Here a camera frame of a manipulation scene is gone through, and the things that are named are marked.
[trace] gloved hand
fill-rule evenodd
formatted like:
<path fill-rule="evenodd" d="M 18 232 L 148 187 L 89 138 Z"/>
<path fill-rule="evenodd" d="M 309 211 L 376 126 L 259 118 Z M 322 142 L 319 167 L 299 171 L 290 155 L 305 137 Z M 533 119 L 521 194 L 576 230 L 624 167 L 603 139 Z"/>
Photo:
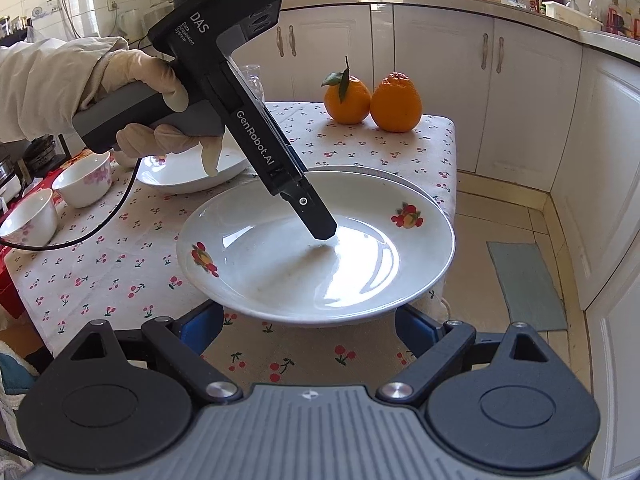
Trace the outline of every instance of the gloved hand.
<path fill-rule="evenodd" d="M 141 50 L 121 50 L 109 58 L 95 100 L 99 101 L 108 93 L 136 80 L 161 92 L 171 110 L 186 110 L 189 96 L 174 71 L 163 60 L 148 56 Z M 216 168 L 222 151 L 222 137 L 187 137 L 169 124 L 160 124 L 152 130 L 148 126 L 131 123 L 118 131 L 116 138 L 120 149 L 132 158 L 181 153 L 200 143 L 205 171 L 210 176 L 218 173 Z"/>

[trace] kitchen cabinet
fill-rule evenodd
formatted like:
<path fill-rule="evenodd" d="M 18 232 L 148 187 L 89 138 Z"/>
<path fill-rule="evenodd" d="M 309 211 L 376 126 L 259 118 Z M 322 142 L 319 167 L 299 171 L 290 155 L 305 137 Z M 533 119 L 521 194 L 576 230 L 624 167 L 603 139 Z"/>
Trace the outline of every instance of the kitchen cabinet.
<path fill-rule="evenodd" d="M 585 309 L 640 227 L 640 68 L 585 48 L 580 88 L 551 195 Z"/>
<path fill-rule="evenodd" d="M 345 68 L 373 90 L 368 5 L 284 10 L 277 27 L 238 48 L 236 64 L 259 64 L 267 101 L 321 102 L 324 78 Z"/>
<path fill-rule="evenodd" d="M 601 418 L 589 461 L 594 478 L 631 480 L 640 472 L 638 298 L 640 237 L 586 312 Z"/>
<path fill-rule="evenodd" d="M 475 171 L 492 71 L 494 19 L 394 6 L 396 71 L 414 82 L 425 114 L 456 125 L 458 168 Z"/>
<path fill-rule="evenodd" d="M 260 65 L 260 82 L 267 101 L 293 100 L 292 73 L 285 60 L 286 27 L 281 14 L 276 27 L 248 41 L 231 56 L 238 66 Z"/>
<path fill-rule="evenodd" d="M 331 72 L 345 69 L 373 92 L 373 46 L 368 5 L 287 10 L 286 49 L 296 101 L 322 102 L 321 86 Z"/>
<path fill-rule="evenodd" d="M 495 20 L 477 174 L 551 190 L 574 112 L 582 47 Z"/>

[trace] table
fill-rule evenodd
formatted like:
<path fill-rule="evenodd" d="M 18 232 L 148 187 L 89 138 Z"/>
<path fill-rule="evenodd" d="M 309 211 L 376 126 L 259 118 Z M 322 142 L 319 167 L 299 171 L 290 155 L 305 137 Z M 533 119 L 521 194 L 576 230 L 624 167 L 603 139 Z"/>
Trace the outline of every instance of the table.
<path fill-rule="evenodd" d="M 452 218 L 456 197 L 453 123 L 423 116 L 407 134 L 380 131 L 371 118 L 355 126 L 335 123 L 314 103 L 268 108 L 308 166 L 353 164 L 389 171 L 427 191 Z M 113 163 L 114 184 L 97 203 L 58 205 L 54 243 L 95 227 L 121 199 L 131 170 Z M 6 266 L 47 348 L 57 355 L 95 318 L 114 329 L 138 328 L 155 316 L 180 317 L 206 297 L 191 286 L 175 258 L 175 240 L 191 212 L 212 196 L 254 178 L 189 195 L 165 195 L 136 183 L 119 214 L 84 243 L 47 253 L 12 251 Z M 444 282 L 415 303 L 438 302 Z M 354 326 L 309 329 L 271 324 L 225 310 L 218 338 L 205 352 L 243 388 L 253 382 L 365 383 L 378 386 L 413 360 L 396 337 L 393 313 Z"/>

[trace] black cable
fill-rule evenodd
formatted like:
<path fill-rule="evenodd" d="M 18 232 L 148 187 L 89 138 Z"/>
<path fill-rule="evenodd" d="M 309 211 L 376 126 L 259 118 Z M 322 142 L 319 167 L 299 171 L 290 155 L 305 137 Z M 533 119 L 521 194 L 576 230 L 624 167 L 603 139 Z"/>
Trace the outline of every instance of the black cable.
<path fill-rule="evenodd" d="M 50 245 L 46 247 L 12 244 L 11 242 L 6 241 L 4 238 L 0 238 L 0 245 L 4 245 L 5 247 L 11 247 L 12 249 L 22 249 L 23 251 L 42 252 L 42 251 L 53 251 L 55 249 L 65 249 L 67 247 L 71 247 L 72 245 L 79 244 L 80 242 L 84 242 L 85 240 L 88 240 L 89 238 L 94 236 L 97 232 L 99 232 L 100 229 L 102 229 L 105 225 L 107 225 L 107 223 L 116 215 L 116 213 L 124 205 L 125 200 L 127 199 L 127 196 L 129 196 L 131 188 L 133 187 L 133 184 L 136 181 L 136 174 L 138 173 L 138 169 L 140 168 L 141 161 L 142 159 L 139 158 L 138 161 L 136 162 L 136 167 L 133 169 L 133 173 L 131 173 L 131 180 L 129 180 L 129 185 L 127 186 L 127 189 L 124 192 L 124 195 L 122 196 L 122 199 L 120 200 L 118 205 L 115 207 L 113 211 L 111 211 L 111 213 L 109 213 L 107 218 L 105 218 L 98 225 L 98 227 L 96 227 L 93 231 L 88 232 L 87 234 L 85 234 L 80 238 L 77 238 L 76 240 L 71 240 L 70 242 L 65 242 L 63 244 Z"/>
<path fill-rule="evenodd" d="M 12 444 L 11 442 L 7 442 L 6 440 L 2 440 L 1 438 L 0 438 L 0 448 L 4 449 L 5 451 L 8 451 L 9 453 L 13 453 L 15 456 L 19 456 L 20 458 L 23 458 L 25 460 L 28 460 L 29 462 L 32 462 L 31 458 L 29 457 L 29 453 L 27 453 L 21 447 L 14 446 L 14 444 Z"/>

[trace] white plate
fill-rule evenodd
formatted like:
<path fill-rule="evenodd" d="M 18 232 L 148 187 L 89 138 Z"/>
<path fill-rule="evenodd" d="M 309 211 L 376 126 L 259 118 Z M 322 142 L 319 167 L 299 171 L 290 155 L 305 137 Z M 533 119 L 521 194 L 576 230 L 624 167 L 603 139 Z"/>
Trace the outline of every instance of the white plate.
<path fill-rule="evenodd" d="M 249 167 L 249 161 L 228 132 L 222 139 L 216 176 L 204 171 L 201 152 L 202 146 L 198 144 L 186 152 L 169 153 L 166 157 L 146 156 L 136 179 L 166 193 L 195 193 L 219 186 Z"/>
<path fill-rule="evenodd" d="M 248 182 L 185 222 L 177 254 L 187 279 L 248 316 L 327 326 L 405 304 L 449 267 L 453 229 L 424 192 L 368 174 L 326 169 L 307 177 L 338 223 L 333 238 L 314 240 L 288 203 Z M 420 212 L 406 215 L 407 227 L 398 219 L 403 203 Z"/>

